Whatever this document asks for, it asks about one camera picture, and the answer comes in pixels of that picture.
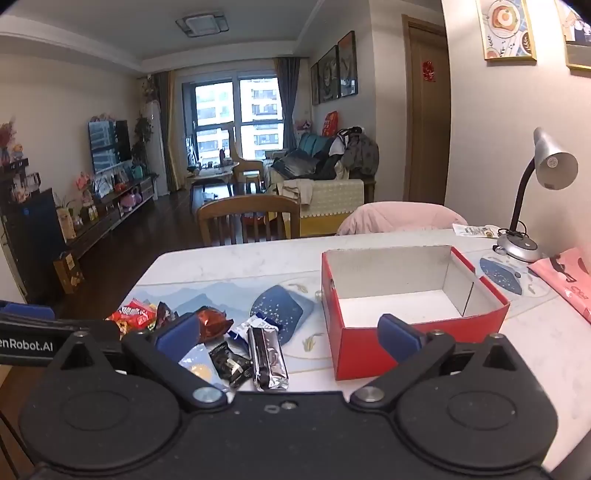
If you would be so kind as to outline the light blue cookie packet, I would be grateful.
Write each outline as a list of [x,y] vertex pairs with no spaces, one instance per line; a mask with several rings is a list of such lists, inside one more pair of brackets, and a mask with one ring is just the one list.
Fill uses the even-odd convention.
[[198,344],[188,351],[178,362],[178,364],[190,371],[193,375],[199,377],[215,388],[228,393],[228,385],[219,377],[214,367],[211,356],[204,344]]

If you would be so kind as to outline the red crispy snack bag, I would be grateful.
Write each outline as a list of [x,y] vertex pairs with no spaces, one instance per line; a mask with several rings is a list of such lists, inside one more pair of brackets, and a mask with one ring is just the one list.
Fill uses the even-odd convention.
[[152,330],[156,324],[156,306],[133,298],[107,317],[114,322],[121,336],[131,331]]

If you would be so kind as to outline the copper red foil packet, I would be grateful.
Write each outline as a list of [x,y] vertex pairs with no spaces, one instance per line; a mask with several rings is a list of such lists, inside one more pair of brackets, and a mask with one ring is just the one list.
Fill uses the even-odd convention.
[[207,343],[223,337],[233,326],[226,313],[214,307],[203,306],[197,312],[197,343]]

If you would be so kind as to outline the black snack packet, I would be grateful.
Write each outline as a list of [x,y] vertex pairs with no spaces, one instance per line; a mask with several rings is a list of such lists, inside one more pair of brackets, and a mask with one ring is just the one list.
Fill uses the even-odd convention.
[[218,376],[228,382],[231,389],[239,389],[252,378],[252,362],[249,358],[233,352],[226,342],[213,348],[209,352],[209,357]]

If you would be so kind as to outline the blue white snack packet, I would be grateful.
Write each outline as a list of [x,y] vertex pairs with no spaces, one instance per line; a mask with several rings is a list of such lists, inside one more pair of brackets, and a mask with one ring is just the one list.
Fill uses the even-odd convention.
[[280,331],[280,326],[276,324],[270,318],[264,317],[262,314],[256,313],[240,324],[233,324],[228,331],[228,337],[232,341],[238,343],[249,342],[249,329],[250,328],[262,328],[264,330],[276,330]]

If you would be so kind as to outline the silver foil snack pack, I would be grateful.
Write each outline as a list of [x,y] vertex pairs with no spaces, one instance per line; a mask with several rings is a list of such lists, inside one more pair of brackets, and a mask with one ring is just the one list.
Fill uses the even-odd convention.
[[276,329],[249,327],[249,351],[252,357],[253,379],[259,391],[287,391],[286,362],[280,348]]

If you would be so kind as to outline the dark brown snack packet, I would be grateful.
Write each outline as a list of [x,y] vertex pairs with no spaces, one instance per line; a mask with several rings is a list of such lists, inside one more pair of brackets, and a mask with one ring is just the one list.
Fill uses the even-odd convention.
[[156,309],[155,328],[160,329],[178,319],[178,314],[172,311],[167,304],[159,302]]

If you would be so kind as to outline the red cardboard box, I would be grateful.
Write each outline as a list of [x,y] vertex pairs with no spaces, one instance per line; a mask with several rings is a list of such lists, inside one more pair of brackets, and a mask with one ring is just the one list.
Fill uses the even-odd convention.
[[335,379],[345,381],[396,364],[378,340],[384,314],[480,342],[499,332],[510,302],[460,250],[437,245],[325,251],[322,306]]

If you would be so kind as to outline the dark tv cabinet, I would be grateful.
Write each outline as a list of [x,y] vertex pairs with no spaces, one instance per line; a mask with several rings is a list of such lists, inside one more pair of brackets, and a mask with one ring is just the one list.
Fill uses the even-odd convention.
[[67,240],[62,232],[53,191],[47,189],[21,204],[1,205],[8,259],[14,263],[19,288],[29,303],[53,305],[67,292],[67,280],[59,277],[56,265],[67,257],[75,265],[98,241],[104,238],[133,212],[154,198],[154,177],[120,184],[115,191],[92,205],[80,209],[85,223]]

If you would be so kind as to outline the white paper packet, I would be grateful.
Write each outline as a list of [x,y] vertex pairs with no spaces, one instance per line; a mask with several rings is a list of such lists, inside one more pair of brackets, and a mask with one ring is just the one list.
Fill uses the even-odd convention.
[[454,223],[452,228],[457,236],[466,238],[498,239],[499,228],[495,226],[470,226]]

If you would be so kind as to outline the sofa with cream cover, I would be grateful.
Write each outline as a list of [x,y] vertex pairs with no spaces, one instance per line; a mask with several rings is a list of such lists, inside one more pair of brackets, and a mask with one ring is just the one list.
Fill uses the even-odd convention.
[[304,133],[297,148],[269,151],[264,182],[301,205],[303,237],[335,234],[356,208],[375,200],[380,151],[360,126],[332,137]]

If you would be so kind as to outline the wooden dining chair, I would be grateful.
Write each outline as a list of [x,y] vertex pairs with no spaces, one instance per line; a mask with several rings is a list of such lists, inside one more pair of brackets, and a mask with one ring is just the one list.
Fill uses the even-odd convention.
[[298,239],[300,220],[297,200],[267,194],[228,197],[197,210],[205,247]]

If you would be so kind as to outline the white standing air conditioner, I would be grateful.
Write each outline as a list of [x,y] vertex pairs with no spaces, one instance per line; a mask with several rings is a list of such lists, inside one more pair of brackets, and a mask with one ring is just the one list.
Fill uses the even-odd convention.
[[166,177],[166,166],[162,140],[162,129],[160,123],[160,108],[157,101],[151,101],[143,105],[143,116],[149,121],[152,127],[152,135],[146,143],[147,165],[152,174],[155,175],[154,185],[157,197],[169,194]]

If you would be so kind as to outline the flat screen television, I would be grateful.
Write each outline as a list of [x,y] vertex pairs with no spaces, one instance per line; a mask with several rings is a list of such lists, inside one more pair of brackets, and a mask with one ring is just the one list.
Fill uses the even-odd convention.
[[126,120],[90,121],[88,138],[94,174],[132,159]]

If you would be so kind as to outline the three dark wall pictures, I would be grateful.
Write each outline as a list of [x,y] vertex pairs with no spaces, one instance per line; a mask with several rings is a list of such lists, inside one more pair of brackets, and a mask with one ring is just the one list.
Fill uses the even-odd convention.
[[358,93],[356,32],[351,30],[311,66],[311,102],[317,106]]

